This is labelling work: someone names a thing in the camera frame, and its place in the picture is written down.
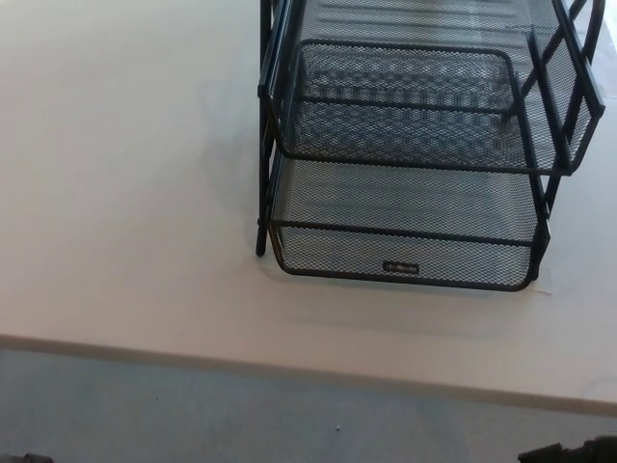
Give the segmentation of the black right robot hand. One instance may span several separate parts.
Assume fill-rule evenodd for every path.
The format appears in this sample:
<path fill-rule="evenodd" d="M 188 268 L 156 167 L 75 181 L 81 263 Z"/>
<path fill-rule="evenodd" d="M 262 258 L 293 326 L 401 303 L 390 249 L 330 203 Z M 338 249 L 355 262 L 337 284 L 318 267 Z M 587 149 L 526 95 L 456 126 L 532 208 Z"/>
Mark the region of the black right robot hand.
<path fill-rule="evenodd" d="M 575 449 L 553 444 L 521 453 L 520 463 L 616 463 L 616 437 L 599 436 Z"/>

